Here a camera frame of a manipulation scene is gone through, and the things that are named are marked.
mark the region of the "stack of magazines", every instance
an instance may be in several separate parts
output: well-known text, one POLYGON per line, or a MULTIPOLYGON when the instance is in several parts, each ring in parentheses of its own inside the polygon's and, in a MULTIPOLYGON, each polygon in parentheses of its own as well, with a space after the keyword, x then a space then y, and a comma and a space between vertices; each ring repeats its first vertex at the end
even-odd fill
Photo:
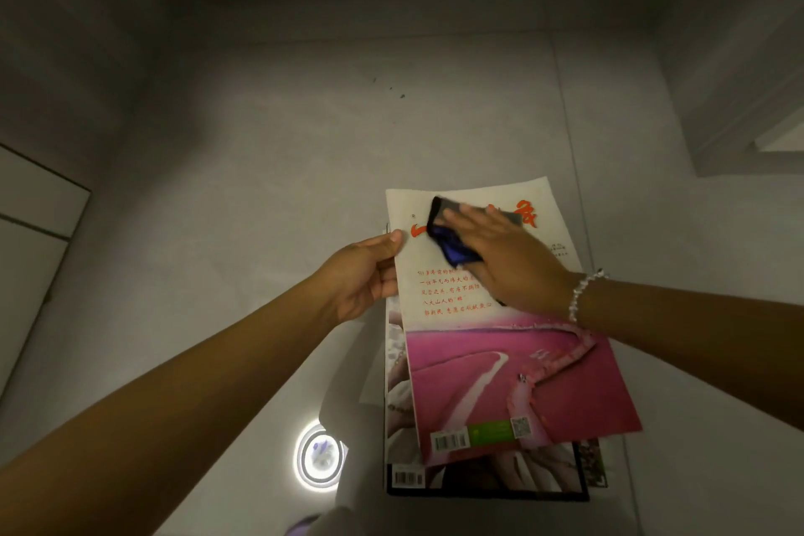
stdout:
POLYGON ((389 189, 399 297, 387 300, 387 491, 588 500, 599 437, 641 429, 607 338, 500 305, 423 233, 432 200, 494 204, 571 271, 580 261, 548 180, 467 191, 389 189))

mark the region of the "qr code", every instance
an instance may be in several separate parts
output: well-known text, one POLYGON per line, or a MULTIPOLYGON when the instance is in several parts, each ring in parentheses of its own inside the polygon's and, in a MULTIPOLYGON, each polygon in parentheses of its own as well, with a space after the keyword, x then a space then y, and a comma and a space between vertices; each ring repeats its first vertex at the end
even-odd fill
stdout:
POLYGON ((392 466, 392 487, 423 490, 425 488, 424 468, 409 464, 394 464, 392 466))
POLYGON ((531 423, 528 421, 526 415, 521 418, 511 418, 510 427, 514 429, 515 439, 521 439, 524 436, 531 435, 531 423))
POLYGON ((471 447, 469 431, 466 428, 450 432, 433 432, 430 435, 430 443, 434 451, 455 451, 471 447))

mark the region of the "magazine cover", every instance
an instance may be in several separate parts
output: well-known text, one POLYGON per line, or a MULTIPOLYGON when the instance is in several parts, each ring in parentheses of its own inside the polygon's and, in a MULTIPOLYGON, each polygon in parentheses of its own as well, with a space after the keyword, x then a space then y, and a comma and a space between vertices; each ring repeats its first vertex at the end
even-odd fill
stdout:
POLYGON ((435 196, 522 215, 572 271, 580 261, 547 178, 463 191, 388 189, 407 365, 425 466, 641 430, 608 339, 501 306, 425 233, 435 196))
POLYGON ((390 494, 586 501, 587 485, 594 487, 605 480, 602 463, 595 466, 594 473, 583 471, 589 464, 581 453, 586 441, 500 451, 426 468, 413 417, 405 330, 397 297, 386 300, 385 316, 385 485, 390 494))

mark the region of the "hand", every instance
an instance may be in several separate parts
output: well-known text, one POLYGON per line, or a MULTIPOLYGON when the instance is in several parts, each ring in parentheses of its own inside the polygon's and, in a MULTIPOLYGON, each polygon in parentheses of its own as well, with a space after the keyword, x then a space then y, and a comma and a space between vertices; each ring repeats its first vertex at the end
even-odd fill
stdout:
POLYGON ((492 297, 522 312, 567 317, 580 276, 568 271, 548 247, 494 206, 483 210, 461 204, 460 212, 444 210, 444 218, 436 224, 454 229, 483 257, 481 263, 463 267, 492 297))
POLYGON ((402 247, 402 237, 396 229, 350 244, 329 257, 309 278, 327 293, 338 324, 357 318, 377 299, 397 294, 394 257, 402 247))

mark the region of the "right hand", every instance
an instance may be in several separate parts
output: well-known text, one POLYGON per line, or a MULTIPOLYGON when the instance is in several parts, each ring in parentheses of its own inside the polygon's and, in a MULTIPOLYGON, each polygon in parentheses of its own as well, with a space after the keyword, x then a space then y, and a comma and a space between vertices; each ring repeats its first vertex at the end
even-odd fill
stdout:
POLYGON ((444 210, 444 218, 436 224, 454 229, 483 258, 463 267, 492 297, 522 312, 568 316, 572 290, 582 276, 568 271, 548 247, 494 206, 461 204, 459 212, 444 210))

